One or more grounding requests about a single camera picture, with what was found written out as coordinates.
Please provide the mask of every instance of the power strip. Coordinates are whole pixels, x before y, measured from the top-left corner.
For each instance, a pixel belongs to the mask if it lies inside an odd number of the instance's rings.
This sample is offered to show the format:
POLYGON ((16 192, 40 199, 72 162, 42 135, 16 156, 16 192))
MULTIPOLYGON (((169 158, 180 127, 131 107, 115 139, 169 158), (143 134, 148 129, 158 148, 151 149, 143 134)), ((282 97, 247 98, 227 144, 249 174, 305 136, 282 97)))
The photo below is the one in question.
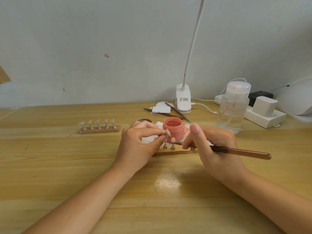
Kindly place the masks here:
MULTIPOLYGON (((214 103, 220 105, 222 96, 223 96, 223 94, 217 95, 215 97, 214 103)), ((256 123, 257 125, 262 126, 263 128, 267 129, 267 128, 272 127, 272 126, 275 128, 279 127, 280 123, 285 121, 286 114, 283 112, 277 111, 277 110, 273 110, 273 113, 271 114, 270 117, 264 117, 264 116, 261 116, 259 114, 254 113, 253 107, 248 106, 244 118, 246 118, 247 120, 252 121, 253 123, 256 123)))

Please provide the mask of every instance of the jar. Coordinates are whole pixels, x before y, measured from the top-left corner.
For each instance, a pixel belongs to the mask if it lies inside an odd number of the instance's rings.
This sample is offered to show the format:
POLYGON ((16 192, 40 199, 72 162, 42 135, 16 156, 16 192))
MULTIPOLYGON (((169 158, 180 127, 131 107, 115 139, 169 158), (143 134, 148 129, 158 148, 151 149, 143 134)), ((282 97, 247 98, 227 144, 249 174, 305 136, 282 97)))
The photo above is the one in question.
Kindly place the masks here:
POLYGON ((182 120, 176 117, 169 117, 163 121, 163 129, 168 129, 171 136, 167 138, 167 142, 171 143, 171 138, 175 138, 175 142, 180 142, 183 138, 184 125, 182 120))

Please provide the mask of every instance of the wooden table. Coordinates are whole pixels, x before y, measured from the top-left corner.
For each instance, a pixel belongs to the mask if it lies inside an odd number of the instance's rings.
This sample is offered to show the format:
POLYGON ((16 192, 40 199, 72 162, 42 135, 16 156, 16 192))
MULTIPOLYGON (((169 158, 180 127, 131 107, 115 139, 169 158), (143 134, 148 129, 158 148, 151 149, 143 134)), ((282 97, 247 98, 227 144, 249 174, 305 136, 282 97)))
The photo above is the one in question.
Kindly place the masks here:
MULTIPOLYGON (((114 160, 118 133, 80 135, 77 123, 115 119, 153 122, 154 102, 29 107, 0 110, 0 233, 20 233, 114 160)), ((218 105, 206 103, 212 110, 218 105)), ((216 115, 195 105, 188 117, 214 125, 216 115)), ((252 171, 312 198, 312 125, 287 117, 279 128, 244 120, 242 149, 272 154, 243 157, 252 171)), ((282 233, 252 205, 203 170, 197 154, 152 157, 123 187, 92 233, 282 233)))

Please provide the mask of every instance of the white bottle lid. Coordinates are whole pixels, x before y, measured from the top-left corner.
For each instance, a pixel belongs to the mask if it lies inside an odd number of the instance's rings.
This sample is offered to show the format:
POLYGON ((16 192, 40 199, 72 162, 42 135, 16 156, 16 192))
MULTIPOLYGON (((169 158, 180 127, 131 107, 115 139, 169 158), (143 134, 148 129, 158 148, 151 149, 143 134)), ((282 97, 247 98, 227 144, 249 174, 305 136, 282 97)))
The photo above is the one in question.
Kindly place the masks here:
POLYGON ((247 100, 251 84, 243 81, 232 81, 228 83, 225 97, 234 102, 244 102, 247 100))

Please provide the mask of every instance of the forearm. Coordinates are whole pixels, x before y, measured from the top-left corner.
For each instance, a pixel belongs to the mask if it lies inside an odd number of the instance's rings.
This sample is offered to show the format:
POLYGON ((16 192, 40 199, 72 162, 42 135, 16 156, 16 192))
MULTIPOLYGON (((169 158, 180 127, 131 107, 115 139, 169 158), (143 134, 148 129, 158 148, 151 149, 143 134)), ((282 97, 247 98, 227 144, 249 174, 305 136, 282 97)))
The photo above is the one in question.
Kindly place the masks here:
POLYGON ((24 233, 89 233, 130 177, 109 168, 24 233))
POLYGON ((286 233, 312 233, 312 201, 248 172, 239 185, 229 185, 286 233))

